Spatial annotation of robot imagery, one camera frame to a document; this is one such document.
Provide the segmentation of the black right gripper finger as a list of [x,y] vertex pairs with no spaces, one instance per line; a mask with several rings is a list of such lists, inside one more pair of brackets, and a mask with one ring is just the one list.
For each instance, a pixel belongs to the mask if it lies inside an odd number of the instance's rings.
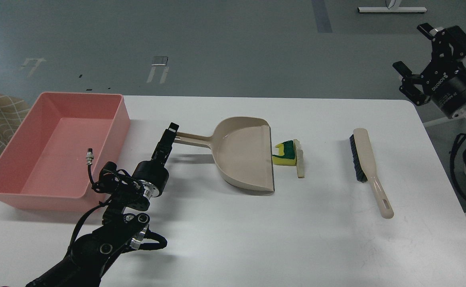
[[461,27],[434,28],[425,22],[419,24],[417,30],[430,40],[432,45],[431,59],[423,72],[445,67],[466,69],[463,63],[466,57],[466,33]]
[[431,97],[421,91],[417,85],[423,86],[424,81],[421,75],[412,73],[409,67],[402,61],[397,61],[392,64],[392,67],[401,76],[401,85],[399,91],[408,98],[414,105],[421,106],[428,104]]

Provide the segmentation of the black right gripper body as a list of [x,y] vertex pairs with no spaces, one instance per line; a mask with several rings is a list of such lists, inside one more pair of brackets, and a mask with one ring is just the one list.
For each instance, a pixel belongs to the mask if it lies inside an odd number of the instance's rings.
[[421,73],[423,92],[449,119],[466,118],[466,68],[431,67]]

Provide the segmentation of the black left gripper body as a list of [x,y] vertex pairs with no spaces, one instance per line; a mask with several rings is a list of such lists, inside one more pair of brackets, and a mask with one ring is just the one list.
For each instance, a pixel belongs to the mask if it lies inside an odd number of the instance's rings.
[[152,194],[153,197],[162,195],[167,184],[169,172],[164,165],[169,158],[169,154],[168,151],[155,151],[151,160],[139,162],[132,174],[134,179],[147,182],[156,188],[156,191]]

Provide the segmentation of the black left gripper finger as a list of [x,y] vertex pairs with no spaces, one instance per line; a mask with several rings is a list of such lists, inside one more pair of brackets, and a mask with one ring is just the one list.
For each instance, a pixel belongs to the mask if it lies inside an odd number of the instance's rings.
[[152,161],[167,162],[170,154],[170,131],[165,130],[152,154]]
[[179,125],[171,122],[169,127],[164,131],[162,135],[162,151],[164,154],[170,154],[179,128]]

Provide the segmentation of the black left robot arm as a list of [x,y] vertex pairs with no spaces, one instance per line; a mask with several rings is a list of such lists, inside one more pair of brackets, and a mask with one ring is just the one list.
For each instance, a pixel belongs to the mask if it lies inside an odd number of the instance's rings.
[[167,247],[164,236],[149,229],[150,200],[166,187],[169,172],[165,165],[179,126],[174,122],[164,131],[151,160],[140,162],[129,174],[107,162],[91,189],[109,198],[87,211],[73,230],[62,261],[29,287],[98,287],[105,273],[124,253],[152,251]]

